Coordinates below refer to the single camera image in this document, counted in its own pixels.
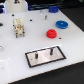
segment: hole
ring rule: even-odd
[[[30,21],[32,21],[32,19],[30,19]]]
[[[15,16],[14,14],[12,14],[12,16]]]
[[[3,23],[0,23],[0,26],[3,26]]]
[[[59,38],[59,39],[62,39],[62,38]]]

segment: red bottle cap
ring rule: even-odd
[[[50,29],[47,31],[46,35],[48,38],[56,38],[57,33],[54,29]]]

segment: white board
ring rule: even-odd
[[[0,22],[3,23],[0,27],[0,46],[3,47],[0,52],[0,84],[11,83],[84,61],[84,32],[61,11],[49,13],[45,9],[42,14],[38,10],[14,13],[14,15],[13,17],[11,13],[0,14]],[[13,18],[23,19],[25,37],[16,38]],[[68,28],[57,28],[55,23],[58,20],[68,22]],[[56,30],[57,38],[46,37],[49,29]],[[25,53],[53,46],[61,48],[66,56],[65,60],[29,68]]]

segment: red lid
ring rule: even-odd
[[[54,29],[50,29],[47,31],[46,35],[48,38],[56,38],[57,33]]]

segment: black cable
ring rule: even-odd
[[[58,6],[59,8],[74,8],[74,7],[82,7],[84,4],[80,2],[65,2],[65,3],[55,3],[55,4],[41,4],[41,5],[32,5],[29,6],[29,10],[40,10],[40,9],[48,9],[50,6]]]

